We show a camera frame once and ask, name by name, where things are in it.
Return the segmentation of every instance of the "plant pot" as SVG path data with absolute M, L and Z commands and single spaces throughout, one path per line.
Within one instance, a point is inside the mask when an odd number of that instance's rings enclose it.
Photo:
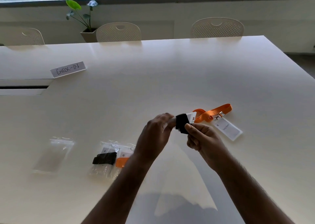
M 97 42 L 96 30 L 97 28 L 92 28 L 92 32 L 90 32 L 89 29 L 86 28 L 84 31 L 80 32 L 80 34 L 86 43 L 93 43 Z

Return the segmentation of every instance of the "plastic bag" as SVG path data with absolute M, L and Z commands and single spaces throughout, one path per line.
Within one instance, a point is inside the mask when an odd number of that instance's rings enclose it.
M 135 145 L 129 144 L 130 146 L 118 145 L 119 152 L 117 155 L 117 159 L 115 165 L 111 170 L 111 178 L 116 179 L 120 174 L 122 168 L 125 166 L 126 162 L 130 158 L 130 156 L 134 153 Z
M 119 148 L 117 142 L 101 142 L 97 151 L 97 155 L 93 159 L 93 166 L 91 168 L 90 174 L 109 177 L 112 166 L 116 161 L 118 151 Z
M 70 138 L 53 137 L 50 140 L 50 145 L 33 167 L 33 172 L 44 174 L 57 173 L 73 145 L 74 141 Z

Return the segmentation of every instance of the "white table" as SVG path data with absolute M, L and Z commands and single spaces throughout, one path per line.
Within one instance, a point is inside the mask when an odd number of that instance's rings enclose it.
M 0 79 L 79 61 L 86 71 L 40 96 L 0 97 L 0 223 L 80 223 L 110 184 L 88 176 L 100 141 L 136 143 L 156 114 L 225 103 L 244 132 L 222 135 L 228 149 L 296 223 L 314 223 L 315 80 L 265 37 L 0 47 Z M 53 136 L 76 145 L 57 176 L 32 175 Z M 173 131 L 127 223 L 243 223 L 186 138 Z

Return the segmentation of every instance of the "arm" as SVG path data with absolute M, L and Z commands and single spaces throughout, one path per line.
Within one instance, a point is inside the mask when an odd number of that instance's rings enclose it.
M 186 124 L 187 145 L 217 172 L 246 224 L 294 224 L 229 153 L 212 127 Z
M 165 147 L 175 124 L 163 126 L 173 115 L 156 116 L 144 127 L 126 166 L 82 224 L 124 224 L 141 183 Z

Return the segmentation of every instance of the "orange strap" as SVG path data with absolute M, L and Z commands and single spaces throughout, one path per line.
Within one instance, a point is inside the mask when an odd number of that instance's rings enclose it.
M 123 168 L 126 165 L 126 162 L 128 161 L 128 157 L 120 157 L 116 159 L 116 167 Z
M 195 119 L 195 123 L 200 123 L 202 121 L 211 122 L 213 120 L 213 115 L 217 115 L 220 112 L 223 114 L 227 114 L 232 110 L 232 106 L 229 103 L 226 103 L 220 107 L 217 107 L 213 110 L 204 111 L 203 109 L 196 109 L 193 112 L 197 112 L 197 118 Z

